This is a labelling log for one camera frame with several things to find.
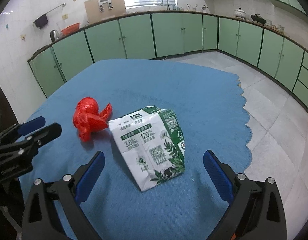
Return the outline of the red plastic basin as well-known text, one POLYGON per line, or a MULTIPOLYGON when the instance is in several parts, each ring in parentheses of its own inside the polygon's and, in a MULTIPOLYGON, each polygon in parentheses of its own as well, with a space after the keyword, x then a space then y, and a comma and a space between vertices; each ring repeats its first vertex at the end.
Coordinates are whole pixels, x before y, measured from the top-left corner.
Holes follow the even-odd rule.
POLYGON ((75 23, 75 24, 72 24, 72 25, 66 27, 65 29, 62 29, 61 33, 63 34, 63 36, 67 36, 71 33, 78 31, 79 28, 80 28, 80 23, 75 23))

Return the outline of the green white milk carton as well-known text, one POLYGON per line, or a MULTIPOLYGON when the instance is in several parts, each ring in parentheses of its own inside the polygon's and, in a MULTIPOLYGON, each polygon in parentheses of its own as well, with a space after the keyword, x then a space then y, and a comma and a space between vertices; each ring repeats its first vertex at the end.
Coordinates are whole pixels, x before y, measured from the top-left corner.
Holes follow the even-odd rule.
POLYGON ((140 191, 184 173, 185 140, 172 109, 146 106, 108 125, 140 191))

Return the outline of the blue felt table mat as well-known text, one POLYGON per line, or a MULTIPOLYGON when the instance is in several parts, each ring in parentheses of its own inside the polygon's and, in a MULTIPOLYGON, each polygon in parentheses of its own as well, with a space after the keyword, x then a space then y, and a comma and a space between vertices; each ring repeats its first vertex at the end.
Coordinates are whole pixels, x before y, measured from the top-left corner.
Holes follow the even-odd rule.
POLYGON ((105 60, 73 77, 35 111, 62 127, 57 139, 40 148, 33 170, 20 178, 23 196, 33 182, 57 181, 88 163, 97 151, 105 168, 81 208, 103 239, 206 239, 228 204, 203 165, 212 150, 239 173, 251 163, 243 89, 238 76, 172 61, 105 60), (78 102, 90 96, 110 103, 113 118, 146 106, 175 111, 185 139, 185 172, 146 192, 140 191, 109 130, 82 142, 73 125, 78 102))

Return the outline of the green lower kitchen cabinets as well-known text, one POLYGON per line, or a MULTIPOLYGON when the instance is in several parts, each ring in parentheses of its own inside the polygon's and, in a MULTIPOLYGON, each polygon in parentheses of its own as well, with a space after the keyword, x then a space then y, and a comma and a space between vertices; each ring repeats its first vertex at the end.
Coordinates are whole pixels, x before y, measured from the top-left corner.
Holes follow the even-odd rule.
POLYGON ((28 60, 44 96, 91 64, 219 51, 261 72, 308 112, 308 50, 279 32, 198 12, 141 12, 82 27, 28 60))

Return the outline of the wall towel bar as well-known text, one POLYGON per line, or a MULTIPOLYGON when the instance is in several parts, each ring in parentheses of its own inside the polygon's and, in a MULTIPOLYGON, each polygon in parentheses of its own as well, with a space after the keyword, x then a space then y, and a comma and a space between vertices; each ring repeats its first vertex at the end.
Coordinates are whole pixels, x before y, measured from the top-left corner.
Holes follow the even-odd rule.
POLYGON ((48 14, 48 13, 50 13, 50 12, 52 12, 52 11, 54 11, 54 10, 56 10, 57 8, 60 8, 60 7, 65 7, 67 5, 67 3, 65 2, 65 3, 62 3, 62 4, 60 4, 60 5, 58 5, 58 6, 56 6, 56 7, 54 7, 53 9, 50 9, 49 11, 47 11, 47 12, 44 12, 42 15, 44 15, 44 14, 48 14))

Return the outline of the dark hanging towel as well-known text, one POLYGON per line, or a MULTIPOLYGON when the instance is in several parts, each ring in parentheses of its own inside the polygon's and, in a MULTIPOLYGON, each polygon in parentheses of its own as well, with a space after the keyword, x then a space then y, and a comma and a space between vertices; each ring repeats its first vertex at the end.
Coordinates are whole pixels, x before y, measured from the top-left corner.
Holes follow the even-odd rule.
POLYGON ((34 21, 34 24, 35 27, 37 27, 38 29, 42 29, 43 27, 45 27, 48 24, 47 15, 46 14, 41 15, 34 21))

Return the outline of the steel electric kettle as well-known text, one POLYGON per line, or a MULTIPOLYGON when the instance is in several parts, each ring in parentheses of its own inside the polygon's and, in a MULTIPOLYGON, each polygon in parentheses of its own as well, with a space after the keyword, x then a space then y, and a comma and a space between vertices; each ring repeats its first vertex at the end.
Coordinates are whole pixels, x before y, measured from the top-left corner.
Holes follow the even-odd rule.
POLYGON ((51 42, 55 42, 57 41, 58 39, 60 38, 60 33, 54 29, 50 32, 50 39, 51 39, 51 42))

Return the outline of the white cooking pot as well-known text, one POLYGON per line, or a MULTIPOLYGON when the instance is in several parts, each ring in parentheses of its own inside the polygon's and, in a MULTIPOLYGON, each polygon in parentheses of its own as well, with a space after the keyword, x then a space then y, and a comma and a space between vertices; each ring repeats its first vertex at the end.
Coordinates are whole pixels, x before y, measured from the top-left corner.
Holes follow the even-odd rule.
POLYGON ((243 19, 243 20, 247 19, 247 13, 244 10, 242 10, 241 8, 235 9, 234 14, 235 14, 236 18, 240 18, 240 19, 243 19))

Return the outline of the red plastic bag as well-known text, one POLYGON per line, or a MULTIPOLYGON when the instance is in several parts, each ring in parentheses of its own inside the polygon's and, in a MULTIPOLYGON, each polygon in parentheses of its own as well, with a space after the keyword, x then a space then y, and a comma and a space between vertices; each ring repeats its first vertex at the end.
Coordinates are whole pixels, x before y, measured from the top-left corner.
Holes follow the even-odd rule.
POLYGON ((112 116, 113 108, 110 103, 99 112, 99 106, 95 99, 85 97, 76 105, 73 125, 78 129, 79 138, 83 142, 91 139, 91 134, 108 128, 108 122, 112 116))

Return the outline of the black wok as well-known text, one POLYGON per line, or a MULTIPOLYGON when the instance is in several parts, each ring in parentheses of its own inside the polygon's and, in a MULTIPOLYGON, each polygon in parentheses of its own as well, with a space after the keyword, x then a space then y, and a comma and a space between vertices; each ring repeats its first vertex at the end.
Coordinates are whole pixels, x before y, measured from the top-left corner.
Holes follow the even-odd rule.
POLYGON ((267 22, 264 18, 260 16, 260 14, 251 15, 251 19, 253 23, 259 23, 261 25, 265 25, 267 22))

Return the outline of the cardboard water purifier box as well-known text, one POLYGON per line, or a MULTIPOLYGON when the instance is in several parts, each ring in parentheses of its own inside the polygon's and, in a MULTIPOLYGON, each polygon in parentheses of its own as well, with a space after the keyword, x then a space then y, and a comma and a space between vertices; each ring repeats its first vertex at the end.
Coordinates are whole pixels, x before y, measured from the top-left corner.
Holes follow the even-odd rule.
POLYGON ((85 9, 89 24, 126 14, 124 0, 88 0, 85 1, 85 9))

